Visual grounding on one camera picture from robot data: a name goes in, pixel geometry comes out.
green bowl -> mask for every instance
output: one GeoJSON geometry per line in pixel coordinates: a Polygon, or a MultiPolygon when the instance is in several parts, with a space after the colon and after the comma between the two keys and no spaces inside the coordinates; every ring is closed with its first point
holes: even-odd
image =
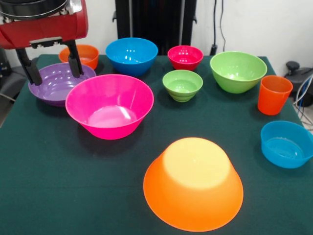
{"type": "Polygon", "coordinates": [[[268,68],[263,60],[239,51],[227,51],[212,57],[210,66],[219,86],[230,93],[243,93],[254,87],[268,68]]]}
{"type": "Polygon", "coordinates": [[[189,70],[168,72],[162,82],[170,96],[178,102],[189,101],[203,85],[202,78],[189,70]]]}

orange bowl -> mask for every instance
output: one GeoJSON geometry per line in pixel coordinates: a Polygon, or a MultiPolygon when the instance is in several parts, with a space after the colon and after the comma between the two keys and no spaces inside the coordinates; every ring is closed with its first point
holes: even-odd
{"type": "Polygon", "coordinates": [[[239,212],[244,190],[226,153],[215,143],[185,138],[149,166],[143,191],[165,223],[190,232],[220,228],[239,212]]]}
{"type": "MultiPolygon", "coordinates": [[[[90,45],[77,45],[80,61],[83,65],[91,67],[93,70],[97,67],[99,61],[99,51],[97,48],[90,45]]],[[[69,49],[64,48],[59,53],[61,62],[68,62],[69,49]]]]}

table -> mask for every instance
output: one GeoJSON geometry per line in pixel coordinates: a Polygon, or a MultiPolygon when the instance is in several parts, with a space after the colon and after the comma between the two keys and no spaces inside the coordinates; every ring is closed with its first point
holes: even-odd
{"type": "MultiPolygon", "coordinates": [[[[257,110],[258,87],[229,94],[216,84],[204,57],[195,72],[203,88],[187,103],[171,99],[161,79],[172,70],[158,56],[141,77],[155,103],[130,136],[97,139],[63,108],[37,100],[25,86],[0,129],[1,235],[186,235],[158,219],[146,204],[142,182],[149,164],[172,142],[202,137],[228,154],[242,179],[237,216],[210,235],[313,234],[312,161],[293,170],[268,162],[260,131],[273,120],[300,123],[291,103],[274,117],[257,110]]],[[[268,74],[274,74],[267,58],[268,74]]],[[[38,67],[58,63],[42,55],[38,67]]],[[[98,74],[115,72],[100,56],[98,74]]]]}

small red bowl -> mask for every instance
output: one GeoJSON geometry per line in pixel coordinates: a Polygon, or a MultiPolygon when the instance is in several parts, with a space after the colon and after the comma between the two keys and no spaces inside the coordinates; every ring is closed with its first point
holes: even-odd
{"type": "Polygon", "coordinates": [[[193,71],[203,59],[203,52],[192,46],[177,46],[167,53],[176,70],[193,71]]]}

light blue bowl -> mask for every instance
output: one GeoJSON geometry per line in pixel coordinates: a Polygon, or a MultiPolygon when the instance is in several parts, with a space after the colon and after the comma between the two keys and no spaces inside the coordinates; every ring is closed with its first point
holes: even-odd
{"type": "Polygon", "coordinates": [[[264,156],[283,168],[297,168],[313,156],[313,135],[289,121],[272,121],[261,131],[264,156]]]}
{"type": "Polygon", "coordinates": [[[157,56],[157,46],[142,38],[122,38],[110,43],[106,54],[114,68],[130,76],[143,75],[157,56]]]}

